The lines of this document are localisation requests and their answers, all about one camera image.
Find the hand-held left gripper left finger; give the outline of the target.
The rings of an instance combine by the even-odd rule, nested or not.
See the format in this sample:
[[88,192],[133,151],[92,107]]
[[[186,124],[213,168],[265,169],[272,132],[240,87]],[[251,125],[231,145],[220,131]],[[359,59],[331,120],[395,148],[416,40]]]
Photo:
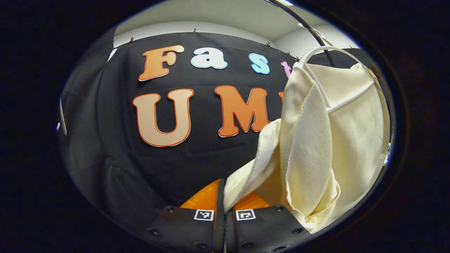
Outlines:
[[213,196],[201,207],[166,206],[151,224],[151,243],[167,253],[223,253],[224,185],[218,179],[205,187]]

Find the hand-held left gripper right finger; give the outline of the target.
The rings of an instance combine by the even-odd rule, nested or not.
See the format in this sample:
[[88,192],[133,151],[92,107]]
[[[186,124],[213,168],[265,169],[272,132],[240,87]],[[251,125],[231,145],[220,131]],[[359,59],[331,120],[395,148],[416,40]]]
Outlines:
[[270,205],[256,193],[226,216],[226,253],[275,253],[302,244],[311,234],[284,205]]

